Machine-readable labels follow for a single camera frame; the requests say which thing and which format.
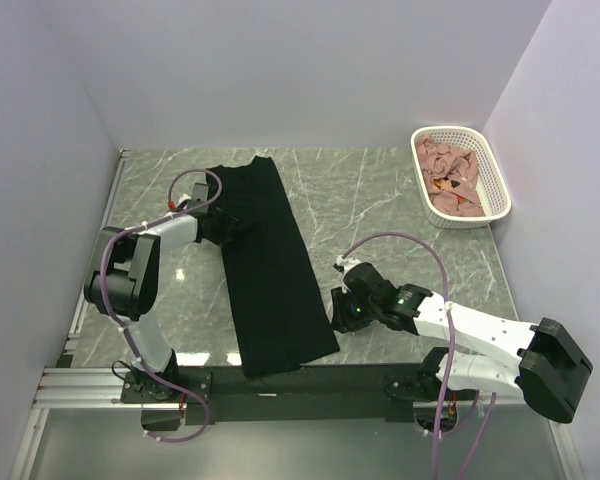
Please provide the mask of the black t shirt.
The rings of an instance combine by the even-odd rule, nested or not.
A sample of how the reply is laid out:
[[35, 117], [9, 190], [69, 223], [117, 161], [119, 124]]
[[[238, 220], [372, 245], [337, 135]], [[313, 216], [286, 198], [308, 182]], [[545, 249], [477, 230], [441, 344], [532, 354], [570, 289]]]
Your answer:
[[221, 254], [243, 374], [263, 377], [334, 354], [314, 270], [279, 172], [270, 158], [212, 168], [215, 205], [237, 221]]

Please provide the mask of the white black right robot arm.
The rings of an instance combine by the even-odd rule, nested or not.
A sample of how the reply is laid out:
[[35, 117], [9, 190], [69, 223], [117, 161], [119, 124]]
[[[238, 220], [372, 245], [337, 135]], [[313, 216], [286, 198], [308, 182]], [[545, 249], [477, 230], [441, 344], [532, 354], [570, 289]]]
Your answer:
[[411, 386], [421, 399], [473, 390], [521, 398], [537, 414], [569, 424], [593, 364], [558, 321], [506, 320], [413, 284], [394, 286], [368, 262], [340, 259], [332, 289], [332, 327], [359, 331], [378, 321], [390, 330], [445, 341], [422, 361]]

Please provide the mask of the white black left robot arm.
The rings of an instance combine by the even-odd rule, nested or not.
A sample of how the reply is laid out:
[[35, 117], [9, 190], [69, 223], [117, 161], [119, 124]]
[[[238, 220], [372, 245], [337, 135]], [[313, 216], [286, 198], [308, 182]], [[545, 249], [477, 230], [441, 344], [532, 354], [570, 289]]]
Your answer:
[[204, 240], [222, 246], [237, 229], [235, 217], [214, 205], [221, 188], [211, 179], [196, 183], [190, 197], [147, 226], [100, 230], [83, 295], [117, 325], [132, 353], [133, 366], [150, 371], [144, 389], [156, 401], [173, 399], [180, 388], [174, 350], [166, 342], [154, 304], [161, 258]]

